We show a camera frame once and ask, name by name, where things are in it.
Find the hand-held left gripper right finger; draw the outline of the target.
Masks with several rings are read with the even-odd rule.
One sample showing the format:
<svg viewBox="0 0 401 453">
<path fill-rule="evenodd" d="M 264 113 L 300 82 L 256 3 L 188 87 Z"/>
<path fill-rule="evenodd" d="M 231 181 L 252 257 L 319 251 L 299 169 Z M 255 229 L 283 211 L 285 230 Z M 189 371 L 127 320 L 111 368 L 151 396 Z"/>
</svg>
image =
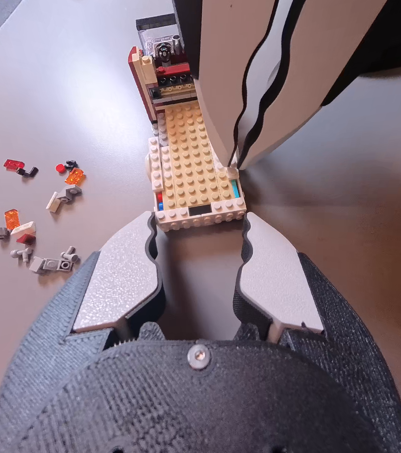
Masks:
<svg viewBox="0 0 401 453">
<path fill-rule="evenodd" d="M 233 310 L 242 323 L 254 324 L 260 339 L 272 343 L 286 328 L 323 330 L 297 250 L 251 212 L 243 222 L 241 257 Z"/>
</svg>

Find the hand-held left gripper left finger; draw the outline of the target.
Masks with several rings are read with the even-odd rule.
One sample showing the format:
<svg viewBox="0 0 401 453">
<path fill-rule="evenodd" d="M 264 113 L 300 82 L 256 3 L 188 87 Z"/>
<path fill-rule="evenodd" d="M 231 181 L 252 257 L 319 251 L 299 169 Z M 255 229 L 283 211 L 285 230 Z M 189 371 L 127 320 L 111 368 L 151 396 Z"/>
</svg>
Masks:
<svg viewBox="0 0 401 453">
<path fill-rule="evenodd" d="M 156 263 L 154 212 L 144 212 L 102 247 L 73 325 L 75 332 L 112 327 L 120 340 L 137 337 L 147 321 L 165 308 L 161 271 Z"/>
</svg>

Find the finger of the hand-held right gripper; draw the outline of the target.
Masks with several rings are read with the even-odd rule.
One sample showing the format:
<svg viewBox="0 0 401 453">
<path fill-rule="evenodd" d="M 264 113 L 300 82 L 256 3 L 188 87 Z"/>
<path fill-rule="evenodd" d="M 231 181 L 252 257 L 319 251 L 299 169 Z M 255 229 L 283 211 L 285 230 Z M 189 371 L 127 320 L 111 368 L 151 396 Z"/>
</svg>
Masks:
<svg viewBox="0 0 401 453">
<path fill-rule="evenodd" d="M 238 161 L 271 152 L 321 107 L 385 1 L 294 1 L 282 31 L 281 63 L 262 96 Z"/>
<path fill-rule="evenodd" d="M 223 166 L 230 166 L 237 146 L 249 61 L 271 28 L 276 8 L 273 0 L 203 1 L 195 86 L 210 143 Z"/>
</svg>

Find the toy brick truck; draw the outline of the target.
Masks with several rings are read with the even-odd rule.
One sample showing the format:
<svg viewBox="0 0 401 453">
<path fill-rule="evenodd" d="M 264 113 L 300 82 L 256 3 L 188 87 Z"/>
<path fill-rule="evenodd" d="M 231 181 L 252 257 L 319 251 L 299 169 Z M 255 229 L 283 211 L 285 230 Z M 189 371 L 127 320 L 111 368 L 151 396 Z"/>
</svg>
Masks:
<svg viewBox="0 0 401 453">
<path fill-rule="evenodd" d="M 175 15 L 136 20 L 141 45 L 130 70 L 152 123 L 146 171 L 156 222 L 164 232 L 242 219 L 246 204 L 236 168 L 210 143 Z"/>
</svg>

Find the grey plate brick with hole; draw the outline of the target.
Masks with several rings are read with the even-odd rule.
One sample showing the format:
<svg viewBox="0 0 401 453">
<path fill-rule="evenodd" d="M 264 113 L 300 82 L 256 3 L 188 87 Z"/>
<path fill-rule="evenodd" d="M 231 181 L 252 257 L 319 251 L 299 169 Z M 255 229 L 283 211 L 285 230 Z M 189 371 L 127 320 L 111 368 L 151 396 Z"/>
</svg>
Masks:
<svg viewBox="0 0 401 453">
<path fill-rule="evenodd" d="M 45 259 L 42 270 L 70 272 L 73 263 L 65 259 Z"/>
</svg>

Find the white slope brick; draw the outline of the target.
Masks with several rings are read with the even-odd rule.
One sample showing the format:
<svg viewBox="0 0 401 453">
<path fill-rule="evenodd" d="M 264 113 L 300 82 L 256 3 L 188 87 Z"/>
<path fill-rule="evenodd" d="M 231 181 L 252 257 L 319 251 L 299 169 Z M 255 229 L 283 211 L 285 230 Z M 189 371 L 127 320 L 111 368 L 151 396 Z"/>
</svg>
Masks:
<svg viewBox="0 0 401 453">
<path fill-rule="evenodd" d="M 36 232 L 35 222 L 28 222 L 26 224 L 19 225 L 16 228 L 14 228 L 11 231 L 10 235 L 12 238 L 19 239 L 20 237 L 22 237 L 23 235 L 26 235 L 26 234 L 34 235 L 35 232 Z"/>
</svg>

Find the grey bracket brick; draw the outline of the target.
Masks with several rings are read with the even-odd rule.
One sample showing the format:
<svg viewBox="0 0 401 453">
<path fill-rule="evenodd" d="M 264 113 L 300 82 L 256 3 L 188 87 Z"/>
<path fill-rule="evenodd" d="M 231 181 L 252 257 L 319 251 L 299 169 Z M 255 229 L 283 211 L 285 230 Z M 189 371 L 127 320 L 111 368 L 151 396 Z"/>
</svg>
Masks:
<svg viewBox="0 0 401 453">
<path fill-rule="evenodd" d="M 67 203 L 73 199 L 73 196 L 82 192 L 82 189 L 76 184 L 67 185 L 56 194 L 56 199 L 59 202 Z"/>
</svg>

